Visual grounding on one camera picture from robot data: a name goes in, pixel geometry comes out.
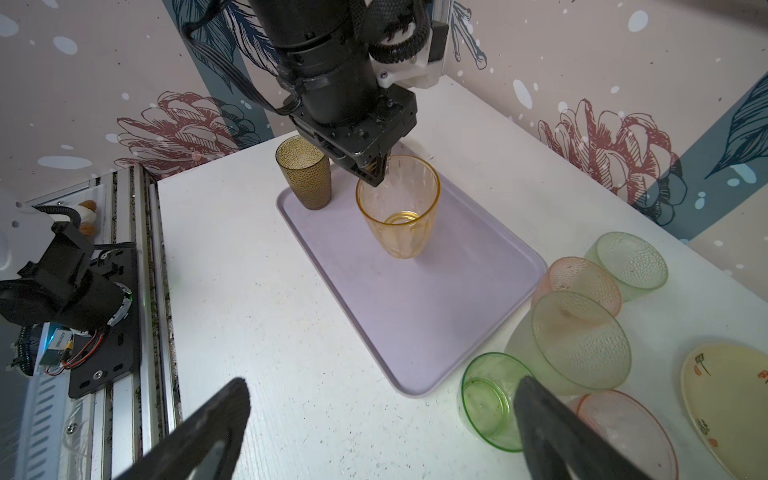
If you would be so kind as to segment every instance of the wall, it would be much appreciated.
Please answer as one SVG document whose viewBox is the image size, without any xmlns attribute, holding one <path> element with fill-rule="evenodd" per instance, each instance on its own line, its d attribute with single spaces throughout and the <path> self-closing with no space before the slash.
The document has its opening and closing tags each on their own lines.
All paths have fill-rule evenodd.
<svg viewBox="0 0 768 480">
<path fill-rule="evenodd" d="M 753 5 L 461 0 L 445 71 L 768 300 L 768 10 Z"/>
<path fill-rule="evenodd" d="M 186 49 L 177 25 L 207 3 L 3 2 L 0 187 L 29 200 L 128 164 L 164 176 L 292 130 Z M 284 97 L 250 10 L 226 13 L 204 39 Z"/>
</svg>

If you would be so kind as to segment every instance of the plate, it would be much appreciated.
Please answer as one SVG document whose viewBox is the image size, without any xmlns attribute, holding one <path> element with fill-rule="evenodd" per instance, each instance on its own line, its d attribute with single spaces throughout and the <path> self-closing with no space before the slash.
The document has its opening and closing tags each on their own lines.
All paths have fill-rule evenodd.
<svg viewBox="0 0 768 480">
<path fill-rule="evenodd" d="M 768 478 L 768 356 L 700 345 L 683 363 L 680 387 L 696 432 L 730 476 Z"/>
</svg>

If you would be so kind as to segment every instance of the plastic cup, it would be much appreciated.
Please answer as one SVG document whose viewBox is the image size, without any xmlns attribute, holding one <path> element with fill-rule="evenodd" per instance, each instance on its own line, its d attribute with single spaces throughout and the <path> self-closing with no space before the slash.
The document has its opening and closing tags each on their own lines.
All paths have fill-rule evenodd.
<svg viewBox="0 0 768 480">
<path fill-rule="evenodd" d="M 669 270 L 661 254 L 647 241 L 625 232 L 598 238 L 584 258 L 613 275 L 624 302 L 661 288 Z"/>
<path fill-rule="evenodd" d="M 656 417 L 629 395 L 610 390 L 579 399 L 584 423 L 654 480 L 677 480 L 677 456 Z"/>
<path fill-rule="evenodd" d="M 421 158 L 389 158 L 384 181 L 371 187 L 357 182 L 357 206 L 373 236 L 395 258 L 417 257 L 435 226 L 440 177 Z"/>
<path fill-rule="evenodd" d="M 621 311 L 621 291 L 613 276 L 581 257 L 556 260 L 539 280 L 531 297 L 531 308 L 547 293 L 567 290 L 600 303 L 613 316 Z"/>
<path fill-rule="evenodd" d="M 567 291 L 543 296 L 504 351 L 561 396 L 616 388 L 632 367 L 629 340 L 611 313 L 586 296 Z"/>
<path fill-rule="evenodd" d="M 304 207 L 319 210 L 331 201 L 328 157 L 301 135 L 280 144 L 275 159 L 290 189 Z"/>
<path fill-rule="evenodd" d="M 458 391 L 458 412 L 464 425 L 505 452 L 523 448 L 513 402 L 525 376 L 532 376 L 531 371 L 515 357 L 484 353 L 469 363 Z"/>
</svg>

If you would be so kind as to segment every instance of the table surface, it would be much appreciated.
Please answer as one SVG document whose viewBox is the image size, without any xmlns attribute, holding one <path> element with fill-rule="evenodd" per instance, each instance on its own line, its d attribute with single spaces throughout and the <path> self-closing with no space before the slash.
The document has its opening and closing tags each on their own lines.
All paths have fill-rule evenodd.
<svg viewBox="0 0 768 480">
<path fill-rule="evenodd" d="M 768 303 L 447 77 L 415 90 L 403 143 L 534 248 L 580 256 L 603 233 L 651 242 L 670 279 L 624 306 L 634 364 L 619 389 L 667 430 L 680 478 L 729 478 L 696 436 L 680 366 L 698 343 L 768 345 Z M 184 417 L 234 376 L 251 413 L 235 478 L 529 478 L 522 454 L 460 423 L 464 362 L 431 395 L 387 382 L 275 207 L 275 138 L 159 184 Z M 502 351 L 528 304 L 477 351 Z"/>
</svg>

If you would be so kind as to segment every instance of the tray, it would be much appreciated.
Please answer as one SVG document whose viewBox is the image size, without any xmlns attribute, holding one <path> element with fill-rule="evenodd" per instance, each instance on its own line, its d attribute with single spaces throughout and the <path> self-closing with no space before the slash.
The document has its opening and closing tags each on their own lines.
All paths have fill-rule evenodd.
<svg viewBox="0 0 768 480">
<path fill-rule="evenodd" d="M 304 208 L 291 189 L 277 208 L 396 389 L 428 395 L 533 292 L 543 259 L 454 184 L 432 238 L 409 260 L 376 242 L 355 200 L 357 178 L 331 167 L 333 197 Z"/>
</svg>

